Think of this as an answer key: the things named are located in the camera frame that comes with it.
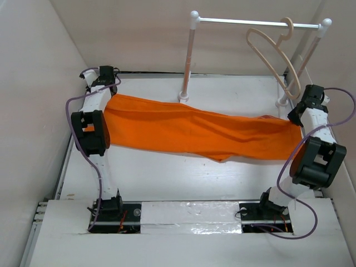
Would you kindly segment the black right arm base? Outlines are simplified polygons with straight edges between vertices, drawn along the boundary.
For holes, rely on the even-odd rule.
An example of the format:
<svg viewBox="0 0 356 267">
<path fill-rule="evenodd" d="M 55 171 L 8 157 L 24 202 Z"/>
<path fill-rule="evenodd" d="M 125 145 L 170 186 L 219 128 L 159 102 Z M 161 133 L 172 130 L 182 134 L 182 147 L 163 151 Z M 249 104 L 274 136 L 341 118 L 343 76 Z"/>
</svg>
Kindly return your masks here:
<svg viewBox="0 0 356 267">
<path fill-rule="evenodd" d="M 243 233 L 292 233 L 289 210 L 269 200 L 269 190 L 258 201 L 239 202 L 235 218 L 241 222 Z"/>
</svg>

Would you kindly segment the orange trousers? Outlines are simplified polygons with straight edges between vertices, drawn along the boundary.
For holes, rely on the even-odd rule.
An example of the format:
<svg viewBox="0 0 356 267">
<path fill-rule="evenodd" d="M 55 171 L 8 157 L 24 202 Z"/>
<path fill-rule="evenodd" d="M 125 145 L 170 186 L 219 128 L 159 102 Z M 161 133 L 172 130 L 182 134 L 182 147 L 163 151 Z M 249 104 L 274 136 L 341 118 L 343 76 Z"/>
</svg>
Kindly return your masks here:
<svg viewBox="0 0 356 267">
<path fill-rule="evenodd" d="M 110 99 L 103 115 L 113 145 L 215 161 L 286 160 L 301 141 L 298 126 L 273 116 L 228 116 L 126 95 Z"/>
</svg>

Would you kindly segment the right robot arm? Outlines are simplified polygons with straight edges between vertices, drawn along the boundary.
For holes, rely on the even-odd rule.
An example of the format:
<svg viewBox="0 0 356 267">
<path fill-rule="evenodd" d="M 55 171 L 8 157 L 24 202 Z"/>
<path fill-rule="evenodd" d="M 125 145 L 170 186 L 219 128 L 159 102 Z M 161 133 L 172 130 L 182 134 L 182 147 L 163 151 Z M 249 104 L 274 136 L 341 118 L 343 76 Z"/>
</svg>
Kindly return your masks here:
<svg viewBox="0 0 356 267">
<path fill-rule="evenodd" d="M 289 121 L 304 130 L 305 140 L 297 146 L 289 176 L 261 195 L 257 212 L 263 219 L 283 213 L 292 199 L 308 190 L 329 187 L 347 154 L 328 126 L 324 90 L 307 85 L 300 102 L 288 113 Z"/>
</svg>

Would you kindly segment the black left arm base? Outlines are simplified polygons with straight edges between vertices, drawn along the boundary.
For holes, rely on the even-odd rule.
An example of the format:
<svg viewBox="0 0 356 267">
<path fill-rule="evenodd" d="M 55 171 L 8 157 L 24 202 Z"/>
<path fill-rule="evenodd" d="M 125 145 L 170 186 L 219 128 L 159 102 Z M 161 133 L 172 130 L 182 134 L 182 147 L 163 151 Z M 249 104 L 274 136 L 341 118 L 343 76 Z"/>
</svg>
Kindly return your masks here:
<svg viewBox="0 0 356 267">
<path fill-rule="evenodd" d="M 96 200 L 87 208 L 91 213 L 88 232 L 92 234 L 139 234 L 142 202 L 122 201 L 120 194 L 109 200 Z"/>
</svg>

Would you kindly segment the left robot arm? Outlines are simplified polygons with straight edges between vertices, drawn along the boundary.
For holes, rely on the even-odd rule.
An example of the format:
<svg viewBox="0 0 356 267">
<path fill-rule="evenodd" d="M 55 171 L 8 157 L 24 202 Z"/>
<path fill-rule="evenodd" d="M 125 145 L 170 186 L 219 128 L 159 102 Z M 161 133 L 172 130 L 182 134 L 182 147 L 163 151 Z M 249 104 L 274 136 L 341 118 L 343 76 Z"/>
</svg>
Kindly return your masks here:
<svg viewBox="0 0 356 267">
<path fill-rule="evenodd" d="M 121 83 L 118 72 L 119 69 L 112 66 L 83 71 L 80 77 L 87 82 L 86 97 L 83 107 L 70 115 L 80 149 L 93 164 L 98 176 L 99 197 L 96 206 L 90 210 L 114 221 L 122 218 L 124 207 L 109 168 L 107 150 L 111 140 L 104 110 L 109 100 L 117 94 L 117 86 Z"/>
</svg>

